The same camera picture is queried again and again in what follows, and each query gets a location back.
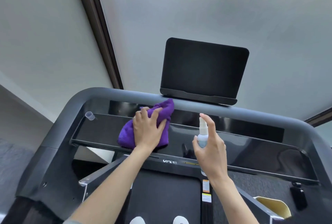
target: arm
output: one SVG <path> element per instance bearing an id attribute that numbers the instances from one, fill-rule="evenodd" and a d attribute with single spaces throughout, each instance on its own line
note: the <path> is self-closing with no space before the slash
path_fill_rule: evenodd
<path id="1" fill-rule="evenodd" d="M 106 180 L 84 201 L 70 217 L 81 224 L 114 223 L 144 161 L 160 141 L 166 120 L 156 126 L 159 111 L 156 109 L 151 118 L 148 108 L 136 112 L 133 119 L 136 147 Z"/>
<path id="2" fill-rule="evenodd" d="M 205 148 L 193 139 L 193 149 L 198 163 L 207 175 L 224 208 L 230 224 L 258 224 L 255 216 L 237 191 L 234 182 L 227 174 L 226 146 L 215 131 L 214 121 L 205 114 L 200 116 L 206 121 L 209 138 Z"/>

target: spray bottle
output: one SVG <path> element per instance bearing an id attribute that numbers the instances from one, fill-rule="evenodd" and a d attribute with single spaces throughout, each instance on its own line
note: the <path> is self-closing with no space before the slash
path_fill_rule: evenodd
<path id="1" fill-rule="evenodd" d="M 206 124 L 205 120 L 200 117 L 200 133 L 197 136 L 198 145 L 201 148 L 204 148 L 208 142 L 209 132 L 208 132 L 208 125 Z"/>

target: white sock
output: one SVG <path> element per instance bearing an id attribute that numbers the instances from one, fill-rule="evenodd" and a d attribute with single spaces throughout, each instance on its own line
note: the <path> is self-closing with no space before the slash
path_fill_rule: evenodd
<path id="1" fill-rule="evenodd" d="M 188 220 L 183 216 L 175 217 L 173 224 L 189 224 Z"/>
<path id="2" fill-rule="evenodd" d="M 129 224 L 145 224 L 145 221 L 143 220 L 142 217 L 137 216 L 133 218 Z"/>

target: hand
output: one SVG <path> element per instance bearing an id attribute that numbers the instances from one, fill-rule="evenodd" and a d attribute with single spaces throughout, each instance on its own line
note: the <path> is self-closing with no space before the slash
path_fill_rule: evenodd
<path id="1" fill-rule="evenodd" d="M 212 184 L 215 181 L 230 180 L 227 174 L 226 145 L 216 133 L 214 121 L 203 113 L 200 113 L 200 117 L 207 123 L 209 137 L 204 148 L 198 145 L 197 136 L 194 137 L 193 150 L 197 161 Z"/>
<path id="2" fill-rule="evenodd" d="M 166 119 L 157 128 L 157 118 L 163 108 L 155 109 L 151 118 L 147 115 L 148 109 L 149 107 L 144 107 L 141 111 L 136 112 L 133 125 L 136 147 L 143 148 L 150 155 L 160 141 L 161 134 L 166 125 Z"/>

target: purple microfiber cloth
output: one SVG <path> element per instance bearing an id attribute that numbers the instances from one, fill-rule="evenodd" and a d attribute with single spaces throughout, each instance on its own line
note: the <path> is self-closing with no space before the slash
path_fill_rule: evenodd
<path id="1" fill-rule="evenodd" d="M 170 98 L 166 101 L 163 101 L 160 104 L 155 104 L 153 108 L 147 110 L 148 117 L 151 117 L 152 112 L 155 109 L 158 109 L 162 107 L 163 109 L 159 112 L 158 118 L 157 118 L 157 127 L 160 125 L 160 123 L 166 119 L 166 125 L 165 128 L 161 134 L 161 138 L 159 141 L 159 144 L 157 147 L 168 145 L 168 126 L 169 122 L 171 120 L 171 114 L 174 111 L 174 102 L 173 99 Z M 135 137 L 134 137 L 134 128 L 132 124 L 132 120 L 128 121 L 124 127 L 122 128 L 119 138 L 118 138 L 118 144 L 125 148 L 134 149 L 135 148 Z"/>

